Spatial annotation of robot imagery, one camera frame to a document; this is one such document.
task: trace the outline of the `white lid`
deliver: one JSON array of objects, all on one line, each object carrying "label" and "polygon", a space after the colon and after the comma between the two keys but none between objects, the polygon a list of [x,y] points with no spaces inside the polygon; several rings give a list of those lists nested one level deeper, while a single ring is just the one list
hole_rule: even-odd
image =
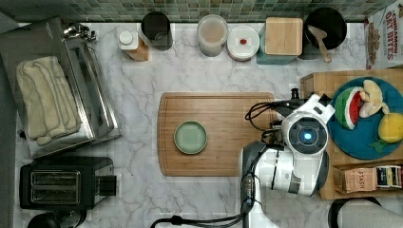
[{"label": "white lid", "polygon": [[137,31],[122,31],[119,35],[120,49],[137,49],[139,47],[139,34]]},{"label": "white lid", "polygon": [[198,24],[198,40],[208,47],[217,47],[225,43],[228,36],[226,21],[215,14],[204,16]]},{"label": "white lid", "polygon": [[228,35],[228,51],[237,58],[251,58],[258,52],[259,44],[258,33],[247,26],[236,27]]}]

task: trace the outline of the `watermelon slice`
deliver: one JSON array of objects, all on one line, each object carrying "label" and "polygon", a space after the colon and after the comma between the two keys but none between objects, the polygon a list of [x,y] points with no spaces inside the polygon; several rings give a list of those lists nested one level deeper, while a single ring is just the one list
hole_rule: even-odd
[{"label": "watermelon slice", "polygon": [[349,87],[342,91],[336,99],[336,119],[344,128],[353,130],[358,122],[361,107],[360,87]]}]

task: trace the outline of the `white robot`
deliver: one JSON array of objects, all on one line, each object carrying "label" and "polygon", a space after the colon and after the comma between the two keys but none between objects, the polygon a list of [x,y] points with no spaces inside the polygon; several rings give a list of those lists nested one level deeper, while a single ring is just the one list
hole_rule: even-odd
[{"label": "white robot", "polygon": [[[284,111],[292,106],[298,108]],[[335,109],[317,95],[305,104],[290,100],[272,103],[271,108],[286,115],[281,123],[284,145],[252,142],[240,153],[243,228],[277,227],[261,210],[261,187],[312,196],[327,178],[326,123]]]}]

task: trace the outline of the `wooden spoon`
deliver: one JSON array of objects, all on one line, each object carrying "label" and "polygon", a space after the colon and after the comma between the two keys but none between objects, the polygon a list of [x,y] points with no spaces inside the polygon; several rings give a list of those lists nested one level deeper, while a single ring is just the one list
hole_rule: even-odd
[{"label": "wooden spoon", "polygon": [[330,54],[328,54],[327,48],[326,48],[325,44],[323,43],[323,39],[327,37],[326,31],[324,31],[322,29],[319,29],[319,28],[316,28],[316,27],[313,27],[313,26],[308,26],[308,30],[317,39],[317,43],[319,44],[319,50],[320,50],[320,53],[322,53],[323,60],[326,63],[331,63],[332,62],[332,57],[330,56]]}]

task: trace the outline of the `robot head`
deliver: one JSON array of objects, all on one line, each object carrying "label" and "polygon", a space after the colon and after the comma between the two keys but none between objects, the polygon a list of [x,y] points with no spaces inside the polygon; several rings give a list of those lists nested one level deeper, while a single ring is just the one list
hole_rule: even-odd
[{"label": "robot head", "polygon": [[319,99],[312,95],[282,122],[284,141],[294,154],[314,155],[326,148],[329,137],[326,123],[335,109],[331,105],[324,106]]}]

